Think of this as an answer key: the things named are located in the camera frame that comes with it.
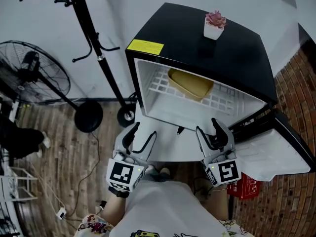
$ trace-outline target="fan grille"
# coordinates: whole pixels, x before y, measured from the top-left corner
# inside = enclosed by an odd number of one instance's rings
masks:
[[[0,79],[17,94],[20,102],[42,104],[58,101],[60,97],[40,80],[27,82],[18,71],[25,55],[34,51],[39,54],[39,72],[62,94],[70,90],[70,80],[63,67],[38,46],[10,40],[0,43]]]

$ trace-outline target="wire shelf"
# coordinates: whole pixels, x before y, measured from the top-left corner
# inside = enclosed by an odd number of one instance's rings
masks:
[[[172,87],[168,80],[168,70],[167,68],[159,67],[157,68],[154,76],[151,79],[149,85],[149,90],[159,92],[162,94],[167,94],[170,96],[176,96],[179,98],[184,98],[188,101],[192,101],[197,104],[207,106],[209,108],[224,112],[228,115],[233,116],[235,114],[235,90],[229,87],[223,86],[219,83],[214,83],[214,87],[211,92],[204,97],[200,102],[190,99],[185,94]]]

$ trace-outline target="yellow sticky note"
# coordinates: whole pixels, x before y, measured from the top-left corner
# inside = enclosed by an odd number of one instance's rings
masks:
[[[127,49],[159,55],[162,48],[163,48],[163,44],[140,40],[140,39],[133,39],[133,41],[131,42],[131,44],[128,46]]]

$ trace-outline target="black wrist strap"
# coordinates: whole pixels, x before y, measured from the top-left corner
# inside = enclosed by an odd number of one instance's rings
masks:
[[[129,192],[121,192],[111,186],[109,186],[109,191],[116,195],[118,198],[127,198],[129,196]]]

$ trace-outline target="red cardboard box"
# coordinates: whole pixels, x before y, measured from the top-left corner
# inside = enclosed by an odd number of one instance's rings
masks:
[[[259,194],[259,184],[259,181],[242,173],[240,180],[227,186],[227,193],[241,200],[254,198]]]

